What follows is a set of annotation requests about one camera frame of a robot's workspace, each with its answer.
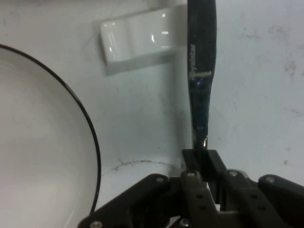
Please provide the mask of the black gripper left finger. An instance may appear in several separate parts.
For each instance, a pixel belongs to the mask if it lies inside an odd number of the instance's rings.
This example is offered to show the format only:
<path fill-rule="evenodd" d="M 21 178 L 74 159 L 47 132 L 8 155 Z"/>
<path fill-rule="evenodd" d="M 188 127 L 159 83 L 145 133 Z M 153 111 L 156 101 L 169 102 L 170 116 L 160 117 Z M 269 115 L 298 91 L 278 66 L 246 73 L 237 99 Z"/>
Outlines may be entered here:
<path fill-rule="evenodd" d="M 179 216 L 192 228 L 218 228 L 219 216 L 206 186 L 216 173 L 216 150 L 183 150 L 178 177 L 151 174 L 93 212 L 80 228 L 164 228 Z"/>

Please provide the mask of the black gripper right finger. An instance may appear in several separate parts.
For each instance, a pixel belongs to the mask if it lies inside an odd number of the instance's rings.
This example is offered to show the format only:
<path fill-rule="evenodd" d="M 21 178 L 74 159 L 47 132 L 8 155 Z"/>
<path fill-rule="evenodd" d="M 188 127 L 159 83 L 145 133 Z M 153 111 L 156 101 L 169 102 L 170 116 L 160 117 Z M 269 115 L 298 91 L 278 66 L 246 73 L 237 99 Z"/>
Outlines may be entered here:
<path fill-rule="evenodd" d="M 304 188 L 297 183 L 271 174 L 252 181 L 228 170 L 216 150 L 206 151 L 206 181 L 221 210 L 237 210 L 257 228 L 304 226 Z"/>

